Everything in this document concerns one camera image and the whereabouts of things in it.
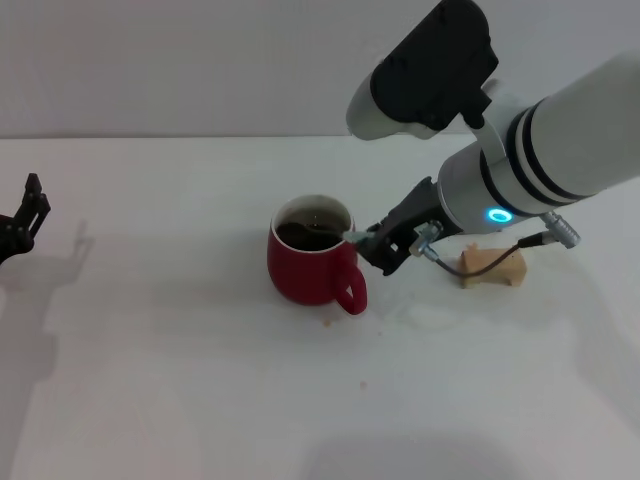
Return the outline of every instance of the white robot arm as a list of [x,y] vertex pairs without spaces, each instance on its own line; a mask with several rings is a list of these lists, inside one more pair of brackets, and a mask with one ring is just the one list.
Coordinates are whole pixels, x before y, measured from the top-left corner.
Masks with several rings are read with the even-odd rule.
[[482,92],[497,63],[477,5],[444,0],[356,92],[347,123],[363,140],[399,132],[428,139],[458,113],[477,138],[357,245],[385,275],[411,254],[442,264],[430,245],[446,236],[532,217],[548,234],[520,248],[572,248],[580,237],[554,210],[640,175],[640,53],[619,55],[528,108],[491,103]]

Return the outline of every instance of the mug rim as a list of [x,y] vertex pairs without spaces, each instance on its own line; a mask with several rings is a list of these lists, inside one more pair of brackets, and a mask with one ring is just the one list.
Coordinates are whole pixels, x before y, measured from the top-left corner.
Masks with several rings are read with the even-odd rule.
[[280,238],[280,236],[276,233],[275,220],[278,217],[278,215],[280,215],[280,213],[287,207],[287,205],[290,205],[293,202],[296,202],[296,201],[299,201],[299,200],[302,200],[302,199],[305,199],[305,198],[310,198],[310,197],[320,197],[320,198],[328,199],[328,200],[331,200],[333,202],[338,203],[342,208],[344,208],[345,212],[347,212],[347,214],[349,215],[349,231],[353,231],[353,229],[355,227],[355,221],[353,219],[353,215],[351,214],[351,211],[346,207],[346,205],[342,201],[338,200],[335,197],[331,197],[329,195],[325,195],[323,193],[317,193],[317,194],[311,193],[311,194],[300,195],[298,197],[291,198],[291,199],[287,200],[280,208],[278,208],[278,210],[271,217],[271,234],[280,243],[280,245],[285,247],[287,250],[291,250],[292,252],[296,252],[296,253],[303,253],[303,254],[306,254],[306,255],[318,255],[318,254],[327,253],[327,252],[330,252],[332,250],[336,250],[337,248],[340,248],[342,245],[344,245],[346,243],[346,240],[342,239],[338,243],[336,243],[333,247],[325,248],[324,250],[314,250],[314,251],[299,250],[297,248],[293,248],[293,247],[287,245],[286,243],[284,243],[282,241],[282,239]]

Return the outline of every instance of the cable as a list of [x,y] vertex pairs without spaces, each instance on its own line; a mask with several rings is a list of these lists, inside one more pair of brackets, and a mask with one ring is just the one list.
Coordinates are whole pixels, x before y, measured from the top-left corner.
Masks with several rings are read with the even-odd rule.
[[493,262],[491,262],[489,265],[487,265],[486,267],[478,270],[477,272],[469,272],[469,273],[465,273],[465,272],[459,272],[458,270],[456,270],[455,268],[451,268],[449,265],[447,265],[446,263],[444,263],[442,260],[438,259],[436,260],[436,263],[438,265],[440,265],[442,268],[444,268],[447,272],[449,272],[452,275],[455,275],[456,277],[460,277],[460,278],[471,278],[471,277],[479,277],[480,275],[484,275],[485,273],[487,273],[490,270],[493,270],[494,268],[496,268],[498,265],[500,265],[504,260],[506,260],[506,258],[513,254],[515,251],[517,251],[520,248],[520,246],[518,245],[514,245],[513,247],[511,247],[509,250],[507,250],[506,252],[504,252],[502,255],[500,255],[496,260],[494,260]]
[[509,250],[507,250],[502,255],[500,255],[496,260],[494,260],[489,265],[487,265],[486,267],[476,272],[469,272],[469,273],[460,272],[455,268],[451,268],[449,265],[444,263],[439,258],[435,262],[440,267],[444,268],[447,272],[449,272],[451,275],[455,275],[456,277],[460,277],[460,278],[479,277],[480,275],[484,275],[485,273],[496,268],[498,265],[504,262],[507,259],[507,257],[509,257],[509,255],[512,255],[513,253],[515,253],[517,250],[521,248],[539,247],[542,245],[549,245],[554,242],[557,242],[557,240],[550,232],[540,232],[525,238],[521,238],[520,240],[518,240],[517,244],[515,244]]

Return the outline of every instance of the black stripe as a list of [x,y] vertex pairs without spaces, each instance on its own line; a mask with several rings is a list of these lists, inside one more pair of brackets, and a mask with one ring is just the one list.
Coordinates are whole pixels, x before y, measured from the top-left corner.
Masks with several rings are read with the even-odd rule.
[[522,146],[524,147],[524,154],[527,158],[527,162],[529,162],[531,170],[533,170],[533,173],[538,177],[538,180],[540,180],[545,187],[556,195],[560,195],[561,197],[569,198],[571,200],[589,198],[590,195],[577,195],[575,193],[567,192],[559,187],[553,180],[551,180],[549,175],[546,174],[542,165],[540,165],[540,161],[533,151],[533,142],[531,141],[531,120],[533,118],[533,114],[538,108],[538,105],[531,107],[529,113],[527,113],[527,116],[524,119],[524,125],[522,126]]
[[484,152],[480,153],[480,174],[482,175],[482,180],[484,180],[484,184],[487,187],[487,190],[496,201],[496,203],[502,208],[519,217],[529,218],[538,216],[533,213],[527,213],[523,212],[522,210],[518,210],[516,207],[511,205],[506,198],[502,196],[502,194],[496,188],[496,184],[493,183],[493,178],[491,178],[491,172],[489,171],[489,165],[487,164],[487,159],[484,156]]
[[524,116],[527,111],[523,111],[519,114],[511,125],[509,126],[509,131],[507,132],[507,157],[509,158],[509,165],[511,165],[511,169],[513,170],[513,174],[516,176],[516,179],[522,185],[529,195],[538,200],[541,203],[546,203],[547,205],[551,205],[553,207],[562,207],[564,205],[569,205],[571,202],[559,202],[554,200],[553,198],[547,197],[544,193],[536,188],[536,186],[531,183],[527,174],[524,173],[524,169],[520,162],[518,161],[518,153],[516,150],[516,132],[518,131],[518,124],[520,120]]

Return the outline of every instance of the dark liquid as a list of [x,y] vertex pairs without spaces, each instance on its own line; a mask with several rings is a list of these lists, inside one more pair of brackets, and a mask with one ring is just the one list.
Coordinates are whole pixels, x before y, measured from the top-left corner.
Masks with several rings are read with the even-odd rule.
[[[317,232],[334,232],[334,230],[326,225],[313,223],[308,225],[309,228]],[[284,243],[296,250],[304,250],[305,252],[318,252],[335,247],[342,241],[338,235],[330,235],[329,233],[314,233],[305,230],[303,226],[296,222],[283,223],[276,228],[276,234]]]
[[318,252],[335,247],[342,241],[342,232],[348,229],[349,225],[332,212],[306,210],[286,218],[276,228],[276,235],[291,248]]

